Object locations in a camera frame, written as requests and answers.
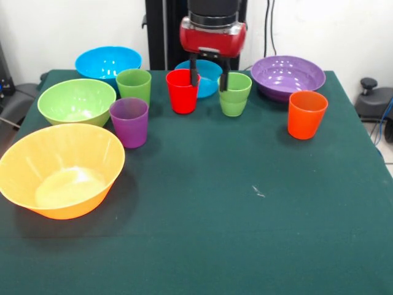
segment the purple cup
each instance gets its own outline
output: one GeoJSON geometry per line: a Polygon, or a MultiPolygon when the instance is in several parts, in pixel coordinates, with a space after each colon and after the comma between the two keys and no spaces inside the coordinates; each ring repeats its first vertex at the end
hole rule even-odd
{"type": "Polygon", "coordinates": [[[109,114],[125,148],[136,149],[146,142],[149,105],[144,100],[121,98],[112,103],[109,114]]]}

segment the orange cup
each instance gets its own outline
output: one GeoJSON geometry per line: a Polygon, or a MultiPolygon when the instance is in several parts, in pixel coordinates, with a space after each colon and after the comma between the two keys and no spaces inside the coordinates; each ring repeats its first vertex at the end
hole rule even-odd
{"type": "Polygon", "coordinates": [[[313,91],[299,91],[289,98],[288,132],[298,140],[309,140],[318,130],[328,101],[313,91]]]}

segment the blue cable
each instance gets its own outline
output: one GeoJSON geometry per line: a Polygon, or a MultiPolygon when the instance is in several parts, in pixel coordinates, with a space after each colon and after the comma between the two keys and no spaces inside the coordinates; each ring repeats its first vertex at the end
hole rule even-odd
{"type": "Polygon", "coordinates": [[[381,121],[379,122],[379,133],[378,133],[377,137],[375,138],[375,139],[378,139],[378,140],[376,141],[375,146],[378,145],[378,143],[381,141],[383,121],[386,118],[386,116],[390,113],[392,108],[393,108],[393,97],[392,97],[391,101],[389,102],[389,104],[388,104],[388,106],[387,106],[387,108],[386,108],[386,110],[385,110],[385,112],[384,112],[384,114],[382,116],[381,121]]]}

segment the purple bowl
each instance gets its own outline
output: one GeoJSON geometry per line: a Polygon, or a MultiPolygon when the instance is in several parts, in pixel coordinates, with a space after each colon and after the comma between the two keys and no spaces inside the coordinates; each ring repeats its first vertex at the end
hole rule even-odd
{"type": "Polygon", "coordinates": [[[291,94],[321,88],[326,76],[314,63],[298,57],[275,56],[257,61],[251,76],[268,98],[287,103],[291,94]]]}

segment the orange bowl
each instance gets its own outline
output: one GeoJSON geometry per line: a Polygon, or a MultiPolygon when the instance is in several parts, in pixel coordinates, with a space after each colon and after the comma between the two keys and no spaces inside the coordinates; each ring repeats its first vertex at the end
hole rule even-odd
{"type": "Polygon", "coordinates": [[[48,218],[76,218],[104,200],[124,161],[121,142],[103,128],[51,126],[22,138],[3,155],[0,192],[48,218]]]}

